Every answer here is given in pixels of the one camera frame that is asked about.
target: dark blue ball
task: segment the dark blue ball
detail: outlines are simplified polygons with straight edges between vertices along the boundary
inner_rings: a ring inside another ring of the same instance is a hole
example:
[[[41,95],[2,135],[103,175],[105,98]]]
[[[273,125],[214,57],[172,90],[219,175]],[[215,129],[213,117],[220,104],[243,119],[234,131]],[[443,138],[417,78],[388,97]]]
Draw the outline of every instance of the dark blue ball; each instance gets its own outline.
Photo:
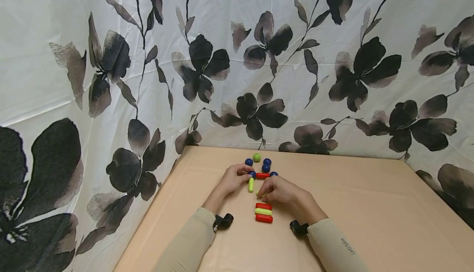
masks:
[[[263,172],[269,172],[270,171],[270,166],[268,164],[263,164],[262,165],[262,171]]]

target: beige tabletop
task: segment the beige tabletop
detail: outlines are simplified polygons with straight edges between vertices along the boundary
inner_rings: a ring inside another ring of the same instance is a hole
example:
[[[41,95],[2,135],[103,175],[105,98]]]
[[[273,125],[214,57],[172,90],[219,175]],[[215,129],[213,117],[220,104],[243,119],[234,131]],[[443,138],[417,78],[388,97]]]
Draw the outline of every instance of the beige tabletop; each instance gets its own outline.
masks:
[[[152,271],[166,245],[206,200],[224,170],[255,151],[187,147],[150,206],[115,272]],[[371,271],[474,271],[474,231],[402,161],[261,151],[272,171],[310,191],[346,234]],[[261,162],[254,164],[257,172]],[[257,180],[256,191],[262,181]],[[255,221],[254,193],[228,197],[218,231],[204,256],[206,272],[324,271],[307,239],[289,228],[301,219],[274,204],[272,224]]]

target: person's left hand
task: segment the person's left hand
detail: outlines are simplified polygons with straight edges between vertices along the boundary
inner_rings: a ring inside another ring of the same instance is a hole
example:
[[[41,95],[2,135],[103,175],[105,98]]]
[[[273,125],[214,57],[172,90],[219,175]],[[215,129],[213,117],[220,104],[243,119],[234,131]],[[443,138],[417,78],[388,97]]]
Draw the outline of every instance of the person's left hand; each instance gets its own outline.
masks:
[[[225,170],[224,175],[222,175],[221,181],[216,186],[219,190],[223,191],[225,195],[237,190],[241,184],[248,181],[252,175],[247,174],[247,172],[253,171],[251,166],[246,164],[236,164],[230,166]]]

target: green ball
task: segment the green ball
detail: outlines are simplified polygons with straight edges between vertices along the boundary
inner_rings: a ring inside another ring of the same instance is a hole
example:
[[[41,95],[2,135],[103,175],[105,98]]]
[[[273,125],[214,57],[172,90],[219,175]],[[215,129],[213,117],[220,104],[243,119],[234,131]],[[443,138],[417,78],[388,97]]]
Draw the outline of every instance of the green ball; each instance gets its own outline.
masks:
[[[253,154],[253,161],[254,162],[260,162],[261,159],[262,159],[262,156],[260,156],[259,153],[254,153]]]

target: arm sleeve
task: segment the arm sleeve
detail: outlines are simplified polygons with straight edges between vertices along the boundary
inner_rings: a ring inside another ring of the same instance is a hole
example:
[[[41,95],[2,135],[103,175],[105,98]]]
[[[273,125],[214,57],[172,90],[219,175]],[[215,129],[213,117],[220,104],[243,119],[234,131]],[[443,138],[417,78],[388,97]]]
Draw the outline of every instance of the arm sleeve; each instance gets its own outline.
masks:
[[[331,219],[308,227],[314,253],[327,272],[368,272],[369,268]]]
[[[214,240],[216,217],[199,208],[166,247],[156,272],[196,272],[202,257]]]

